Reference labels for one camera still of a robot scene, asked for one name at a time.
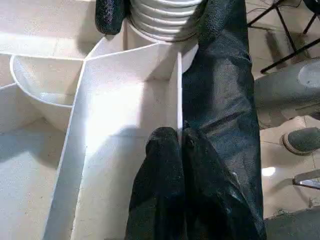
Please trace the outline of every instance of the curved plastic bin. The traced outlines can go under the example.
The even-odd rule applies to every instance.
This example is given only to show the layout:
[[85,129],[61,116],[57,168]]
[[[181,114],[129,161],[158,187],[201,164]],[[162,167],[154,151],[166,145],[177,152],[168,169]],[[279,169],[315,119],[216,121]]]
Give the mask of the curved plastic bin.
[[83,61],[12,56],[16,84],[55,128],[66,131]]

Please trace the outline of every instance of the white floor tile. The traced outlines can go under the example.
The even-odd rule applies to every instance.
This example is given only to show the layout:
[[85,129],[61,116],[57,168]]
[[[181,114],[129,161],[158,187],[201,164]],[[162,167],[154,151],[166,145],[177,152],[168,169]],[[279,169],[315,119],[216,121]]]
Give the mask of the white floor tile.
[[312,153],[313,155],[313,161],[314,161],[314,166],[316,169],[320,169],[320,152],[319,151],[314,151]]
[[[265,3],[260,3],[259,0],[252,0],[254,4],[246,3],[247,21],[250,22],[261,13],[263,13],[269,6]],[[313,12],[306,8],[295,8],[283,6],[280,8],[284,22],[290,32],[302,33],[311,17]],[[271,10],[256,23],[256,27],[264,27],[268,29],[274,29],[277,31],[284,32],[284,27],[281,20],[276,12],[276,10]],[[314,21],[310,28],[310,33],[317,34],[319,32],[320,21]]]
[[282,145],[264,142],[261,165],[265,218],[320,204],[320,191],[292,185],[296,174],[314,169],[312,156],[297,156]]
[[316,127],[320,129],[320,121],[311,117],[311,116],[304,116],[305,125],[307,128]]
[[281,126],[272,127],[260,131],[260,140],[262,142],[283,144],[282,135],[306,127],[304,117],[297,116],[294,119],[286,121]]
[[0,51],[33,56],[52,56],[57,39],[0,32]]

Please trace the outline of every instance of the white plastic container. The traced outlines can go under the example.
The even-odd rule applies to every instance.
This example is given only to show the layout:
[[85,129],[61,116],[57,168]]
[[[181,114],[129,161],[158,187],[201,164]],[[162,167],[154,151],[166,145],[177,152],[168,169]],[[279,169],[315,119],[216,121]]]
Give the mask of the white plastic container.
[[[121,239],[150,133],[161,126],[180,133],[182,73],[196,40],[166,43],[125,20],[119,34],[74,54],[69,43],[82,45],[80,36],[93,33],[85,22],[94,19],[91,3],[28,1],[0,2],[11,9],[0,23],[5,36],[13,36],[9,20],[12,31],[30,30],[7,45],[0,38],[0,239]],[[88,14],[82,23],[78,12]],[[62,23],[78,33],[58,57],[46,46],[51,36],[64,42],[66,26],[50,37],[41,29]]]
[[30,102],[57,129],[67,130],[83,61],[12,56],[10,69]]

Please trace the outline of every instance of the compartment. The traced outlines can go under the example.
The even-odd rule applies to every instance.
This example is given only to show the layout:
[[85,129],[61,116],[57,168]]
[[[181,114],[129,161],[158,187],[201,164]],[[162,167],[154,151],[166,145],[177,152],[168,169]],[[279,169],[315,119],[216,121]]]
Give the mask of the compartment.
[[16,84],[0,88],[0,239],[42,239],[64,139]]
[[122,239],[150,133],[182,128],[182,59],[154,44],[85,64],[46,240]]
[[14,81],[56,128],[66,131],[82,60],[12,56]]
[[11,55],[0,53],[0,88],[14,83],[10,73]]

